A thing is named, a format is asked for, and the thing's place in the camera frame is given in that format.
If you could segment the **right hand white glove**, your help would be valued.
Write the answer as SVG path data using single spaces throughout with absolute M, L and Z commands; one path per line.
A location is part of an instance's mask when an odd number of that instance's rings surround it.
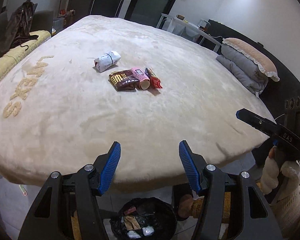
M 279 200 L 282 200 L 294 193 L 298 193 L 300 189 L 300 165 L 296 161 L 285 161 L 279 168 L 274 159 L 275 153 L 277 153 L 277 147 L 273 146 L 269 151 L 262 171 L 261 190 L 264 194 L 270 194 L 273 189 L 278 187 L 278 176 L 282 173 L 288 179 L 286 187 L 279 196 Z

